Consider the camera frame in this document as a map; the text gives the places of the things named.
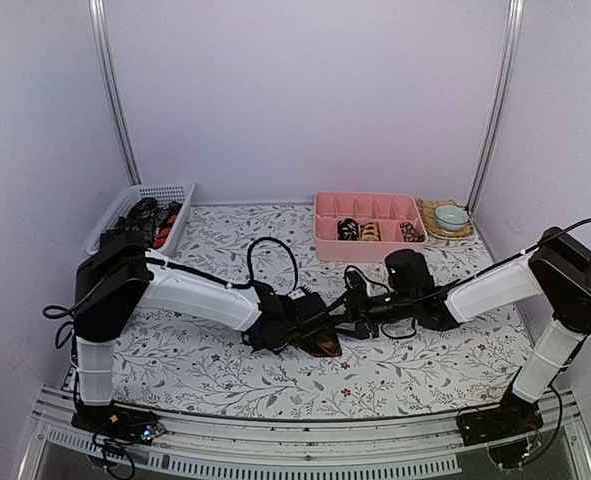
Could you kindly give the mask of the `front aluminium rail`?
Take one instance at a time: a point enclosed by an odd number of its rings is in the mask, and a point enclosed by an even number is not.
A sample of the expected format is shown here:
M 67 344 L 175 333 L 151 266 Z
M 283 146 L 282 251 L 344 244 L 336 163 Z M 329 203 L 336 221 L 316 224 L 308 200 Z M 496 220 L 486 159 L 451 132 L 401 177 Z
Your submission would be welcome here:
M 72 425 L 69 393 L 44 389 L 24 440 L 21 479 L 591 479 L 591 442 L 569 391 L 540 402 L 543 427 L 468 445 L 460 412 L 281 421 L 161 411 L 164 433 L 128 456 Z

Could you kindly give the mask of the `dark red rolled tie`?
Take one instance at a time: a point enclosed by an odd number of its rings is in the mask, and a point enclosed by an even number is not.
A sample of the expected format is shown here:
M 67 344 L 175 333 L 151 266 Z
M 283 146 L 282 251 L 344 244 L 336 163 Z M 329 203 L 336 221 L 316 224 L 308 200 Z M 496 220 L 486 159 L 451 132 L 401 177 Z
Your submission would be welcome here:
M 425 236 L 421 234 L 410 222 L 400 224 L 400 232 L 404 242 L 421 243 L 425 241 Z

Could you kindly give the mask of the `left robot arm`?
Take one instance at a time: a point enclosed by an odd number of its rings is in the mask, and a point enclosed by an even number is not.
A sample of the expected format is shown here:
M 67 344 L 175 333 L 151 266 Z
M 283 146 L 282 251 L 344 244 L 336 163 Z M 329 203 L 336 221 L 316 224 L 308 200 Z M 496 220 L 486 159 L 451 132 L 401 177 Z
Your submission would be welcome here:
M 295 345 L 317 357 L 341 353 L 319 294 L 295 287 L 281 295 L 255 278 L 232 283 L 174 263 L 148 249 L 140 233 L 126 232 L 78 267 L 72 306 L 42 310 L 72 328 L 75 427 L 127 441 L 149 441 L 159 429 L 156 414 L 120 408 L 112 396 L 114 346 L 136 309 L 214 321 L 240 332 L 253 350 L 279 353 Z

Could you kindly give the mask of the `black white rolled tie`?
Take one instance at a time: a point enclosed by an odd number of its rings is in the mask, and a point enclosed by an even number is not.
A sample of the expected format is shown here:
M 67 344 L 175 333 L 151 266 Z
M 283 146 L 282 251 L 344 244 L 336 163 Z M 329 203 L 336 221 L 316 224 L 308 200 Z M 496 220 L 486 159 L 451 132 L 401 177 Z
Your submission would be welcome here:
M 358 241 L 360 239 L 359 223 L 352 218 L 337 222 L 337 238 L 340 241 Z

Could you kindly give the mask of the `aluminium frame post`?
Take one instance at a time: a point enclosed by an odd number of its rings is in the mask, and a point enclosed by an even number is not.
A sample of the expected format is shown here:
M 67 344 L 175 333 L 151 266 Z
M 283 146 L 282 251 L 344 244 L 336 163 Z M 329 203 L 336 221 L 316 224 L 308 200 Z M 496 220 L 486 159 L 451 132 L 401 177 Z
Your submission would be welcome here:
M 134 149 L 128 131 L 126 115 L 120 98 L 119 85 L 109 37 L 106 5 L 102 0 L 89 0 L 88 8 L 100 74 L 103 80 L 119 149 L 125 165 L 126 175 L 131 185 L 138 185 L 141 183 L 141 175 L 136 163 Z
M 524 6 L 524 0 L 510 0 L 508 2 L 504 40 L 493 101 L 473 183 L 466 204 L 467 210 L 472 215 L 475 215 L 475 212 L 480 206 L 483 190 L 490 173 L 495 147 L 499 138 L 503 114 L 519 48 Z

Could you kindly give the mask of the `light blue ceramic bowl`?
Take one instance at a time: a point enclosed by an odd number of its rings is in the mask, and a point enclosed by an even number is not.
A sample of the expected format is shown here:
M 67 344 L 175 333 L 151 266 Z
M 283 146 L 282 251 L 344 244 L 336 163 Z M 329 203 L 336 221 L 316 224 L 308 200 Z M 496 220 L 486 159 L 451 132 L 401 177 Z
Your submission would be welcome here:
M 459 232 L 469 222 L 468 213 L 456 205 L 440 205 L 435 208 L 434 215 L 439 227 L 447 232 Z

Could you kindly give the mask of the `white plastic mesh basket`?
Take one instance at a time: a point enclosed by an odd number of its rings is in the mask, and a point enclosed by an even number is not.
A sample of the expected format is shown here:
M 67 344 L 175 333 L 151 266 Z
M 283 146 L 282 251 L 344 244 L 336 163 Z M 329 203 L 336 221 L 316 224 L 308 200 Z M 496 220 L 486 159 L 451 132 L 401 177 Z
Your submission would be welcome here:
M 140 231 L 148 247 L 172 257 L 190 217 L 192 182 L 135 185 L 117 195 L 86 243 L 92 256 L 101 246 L 126 230 Z

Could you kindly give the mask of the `brown green patterned tie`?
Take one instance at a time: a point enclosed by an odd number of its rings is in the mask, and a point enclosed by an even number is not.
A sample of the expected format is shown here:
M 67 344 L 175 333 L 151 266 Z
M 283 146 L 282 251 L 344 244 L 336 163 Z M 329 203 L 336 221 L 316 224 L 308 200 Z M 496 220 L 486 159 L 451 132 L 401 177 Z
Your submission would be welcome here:
M 320 331 L 296 340 L 294 345 L 315 358 L 335 358 L 342 355 L 335 332 Z

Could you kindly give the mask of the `pink divided organizer box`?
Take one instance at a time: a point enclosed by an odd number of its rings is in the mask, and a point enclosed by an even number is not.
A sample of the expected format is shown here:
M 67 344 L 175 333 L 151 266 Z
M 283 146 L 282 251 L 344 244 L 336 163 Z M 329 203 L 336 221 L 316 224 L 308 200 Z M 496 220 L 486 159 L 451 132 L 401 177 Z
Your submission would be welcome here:
M 409 195 L 321 192 L 314 239 L 323 261 L 380 262 L 396 250 L 422 249 L 428 233 Z

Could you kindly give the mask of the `yellow patterned rolled tie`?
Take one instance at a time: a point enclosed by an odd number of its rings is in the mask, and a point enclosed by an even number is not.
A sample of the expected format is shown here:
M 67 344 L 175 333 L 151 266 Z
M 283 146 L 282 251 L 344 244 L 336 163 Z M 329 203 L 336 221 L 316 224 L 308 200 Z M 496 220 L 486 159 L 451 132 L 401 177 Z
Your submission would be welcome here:
M 360 240 L 362 242 L 380 242 L 381 232 L 377 222 L 366 222 L 360 225 Z

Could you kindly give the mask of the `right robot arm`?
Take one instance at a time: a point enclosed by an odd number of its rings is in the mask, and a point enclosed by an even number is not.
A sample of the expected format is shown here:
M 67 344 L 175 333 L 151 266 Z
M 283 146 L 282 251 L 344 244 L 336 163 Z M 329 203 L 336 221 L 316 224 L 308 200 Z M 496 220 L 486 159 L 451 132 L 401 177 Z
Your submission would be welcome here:
M 487 410 L 466 407 L 457 417 L 465 445 L 525 434 L 542 427 L 538 402 L 591 335 L 591 250 L 569 228 L 551 227 L 534 245 L 467 278 L 439 286 L 420 252 L 397 250 L 384 260 L 384 293 L 371 295 L 368 279 L 349 266 L 343 313 L 337 324 L 365 339 L 386 324 L 408 319 L 412 327 L 448 331 L 510 304 L 540 297 L 552 318 L 533 353 L 511 379 L 499 403 Z

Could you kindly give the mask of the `pile of dark ties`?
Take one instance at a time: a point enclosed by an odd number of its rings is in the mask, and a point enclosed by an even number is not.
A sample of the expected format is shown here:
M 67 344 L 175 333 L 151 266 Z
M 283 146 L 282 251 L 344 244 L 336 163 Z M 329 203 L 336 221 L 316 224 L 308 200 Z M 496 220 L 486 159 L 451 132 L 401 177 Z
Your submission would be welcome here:
M 136 231 L 143 235 L 147 248 L 160 249 L 166 244 L 182 206 L 182 203 L 172 201 L 161 207 L 156 199 L 145 197 L 126 216 L 119 216 L 112 228 L 100 234 L 99 247 L 126 231 Z

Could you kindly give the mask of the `left aluminium frame post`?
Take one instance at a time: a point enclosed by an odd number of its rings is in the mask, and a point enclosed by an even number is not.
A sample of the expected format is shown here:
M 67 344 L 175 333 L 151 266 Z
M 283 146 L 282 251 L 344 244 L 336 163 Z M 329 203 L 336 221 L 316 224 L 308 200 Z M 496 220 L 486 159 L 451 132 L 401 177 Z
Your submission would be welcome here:
M 134 149 L 128 131 L 126 115 L 120 98 L 119 85 L 109 37 L 106 5 L 102 0 L 89 0 L 88 8 L 100 74 L 103 80 L 119 149 L 125 165 L 126 175 L 131 185 L 138 185 L 141 183 L 141 175 L 136 163 Z

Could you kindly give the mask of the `right aluminium frame post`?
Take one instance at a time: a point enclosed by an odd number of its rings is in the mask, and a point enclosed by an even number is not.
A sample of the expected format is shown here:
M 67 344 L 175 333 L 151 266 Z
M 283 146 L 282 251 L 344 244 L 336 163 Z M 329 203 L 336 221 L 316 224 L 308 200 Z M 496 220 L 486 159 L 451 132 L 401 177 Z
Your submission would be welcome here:
M 467 210 L 472 215 L 475 215 L 475 212 L 480 206 L 483 190 L 490 173 L 495 147 L 499 138 L 503 114 L 519 48 L 524 6 L 524 0 L 510 0 L 508 2 L 504 40 L 493 101 L 473 183 L 466 204 Z

